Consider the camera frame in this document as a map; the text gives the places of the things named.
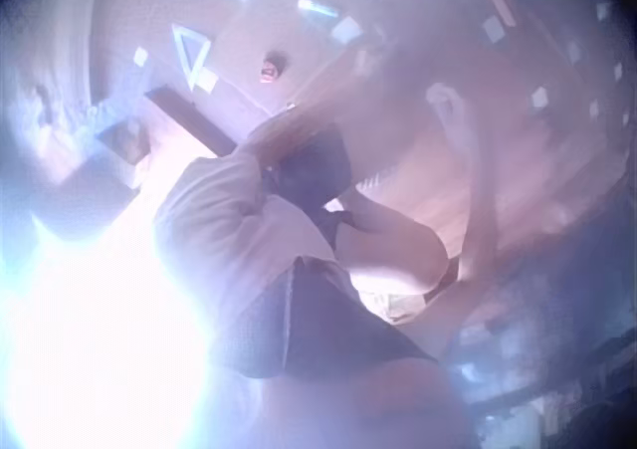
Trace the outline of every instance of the white shirt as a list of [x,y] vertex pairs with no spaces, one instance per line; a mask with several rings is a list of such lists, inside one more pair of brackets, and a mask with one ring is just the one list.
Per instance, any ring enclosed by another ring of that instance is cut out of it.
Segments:
[[263,191],[259,163],[247,153],[192,162],[157,212],[155,244],[178,283],[203,303],[213,331],[297,257],[335,262],[301,209]]

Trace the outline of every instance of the bare arm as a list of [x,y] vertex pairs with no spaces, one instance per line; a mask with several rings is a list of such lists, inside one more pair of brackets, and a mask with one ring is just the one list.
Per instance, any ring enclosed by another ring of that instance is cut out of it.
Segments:
[[489,139],[476,128],[479,125],[466,114],[470,110],[465,108],[466,104],[455,92],[449,99],[451,102],[444,103],[446,109],[439,113],[439,117],[447,131],[452,133],[450,139],[455,140],[456,146],[465,153],[471,175],[471,207],[460,255],[458,281],[442,292],[416,320],[401,327],[435,357],[444,355],[463,322],[491,288],[490,273],[498,243]]

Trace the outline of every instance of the person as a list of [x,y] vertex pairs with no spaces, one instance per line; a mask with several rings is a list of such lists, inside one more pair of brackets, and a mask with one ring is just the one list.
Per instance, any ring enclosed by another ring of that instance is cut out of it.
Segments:
[[[267,121],[227,157],[194,161],[159,209],[157,247],[204,309],[214,333],[211,363],[259,381],[249,423],[239,411],[234,423],[241,430],[227,421],[215,426],[217,441],[273,448],[478,446],[439,360],[490,287],[492,160],[475,112],[455,90],[435,85],[427,99],[467,157],[471,212],[457,282],[400,330],[360,303],[339,262],[342,249],[333,249],[341,225],[321,224],[264,183],[277,162],[343,112],[343,95]],[[232,436],[223,438],[224,431]]]

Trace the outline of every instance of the white triangle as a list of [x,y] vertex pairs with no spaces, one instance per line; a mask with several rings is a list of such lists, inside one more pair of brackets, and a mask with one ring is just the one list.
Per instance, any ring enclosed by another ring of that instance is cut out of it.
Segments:
[[[188,81],[188,87],[190,88],[190,91],[192,91],[197,84],[199,73],[206,62],[212,43],[204,35],[176,24],[172,25],[172,36],[175,40],[175,45],[177,46],[181,69],[183,69],[183,73],[186,75],[186,80]],[[194,60],[190,60],[188,57],[188,52],[185,46],[186,39],[195,41],[201,45],[199,54],[197,54],[197,57]]]

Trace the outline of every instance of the triangular frame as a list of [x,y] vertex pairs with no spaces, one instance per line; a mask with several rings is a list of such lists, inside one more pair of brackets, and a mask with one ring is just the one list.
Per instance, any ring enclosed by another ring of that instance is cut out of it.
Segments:
[[[183,73],[186,75],[186,80],[188,81],[188,87],[190,88],[190,91],[194,91],[195,86],[197,85],[197,79],[199,78],[199,73],[206,62],[208,53],[210,53],[212,43],[203,34],[177,24],[172,25],[172,36],[175,40],[175,45],[177,46],[177,54],[179,55],[179,61],[181,62],[181,69],[183,69]],[[188,52],[186,51],[184,43],[185,38],[201,44],[199,54],[192,65],[190,63],[190,59],[188,59]]]

